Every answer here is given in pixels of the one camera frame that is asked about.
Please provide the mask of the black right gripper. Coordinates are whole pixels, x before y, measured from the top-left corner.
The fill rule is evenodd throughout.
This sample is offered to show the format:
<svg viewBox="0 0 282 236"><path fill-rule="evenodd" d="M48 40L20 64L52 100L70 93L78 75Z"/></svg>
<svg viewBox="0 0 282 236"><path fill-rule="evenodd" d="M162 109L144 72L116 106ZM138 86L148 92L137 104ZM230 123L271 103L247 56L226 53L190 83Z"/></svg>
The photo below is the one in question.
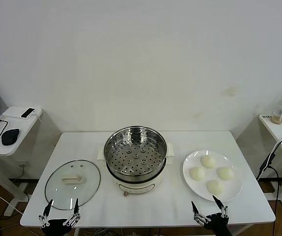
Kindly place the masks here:
<svg viewBox="0 0 282 236"><path fill-rule="evenodd" d="M211 214L208 216L202 215L193 201L191 201L192 209L194 213L194 220L200 224L204 225L204 228L211 230L216 236L232 236L229 231L227 224L229 221L228 216L228 206L225 206L221 200L216 196L212 196L216 205L218 206L220 212Z"/></svg>

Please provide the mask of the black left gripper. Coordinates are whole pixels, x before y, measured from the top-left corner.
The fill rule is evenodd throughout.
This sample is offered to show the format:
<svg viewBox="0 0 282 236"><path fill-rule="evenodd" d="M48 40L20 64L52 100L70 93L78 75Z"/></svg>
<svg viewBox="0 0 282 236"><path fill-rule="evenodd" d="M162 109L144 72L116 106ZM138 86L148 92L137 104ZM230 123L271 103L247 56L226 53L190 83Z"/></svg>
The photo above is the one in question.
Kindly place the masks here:
<svg viewBox="0 0 282 236"><path fill-rule="evenodd" d="M79 199L76 199L73 214L68 219L48 219L53 202L54 200L51 199L44 208L43 213L38 216L41 230L45 236L66 236L81 218Z"/></svg>

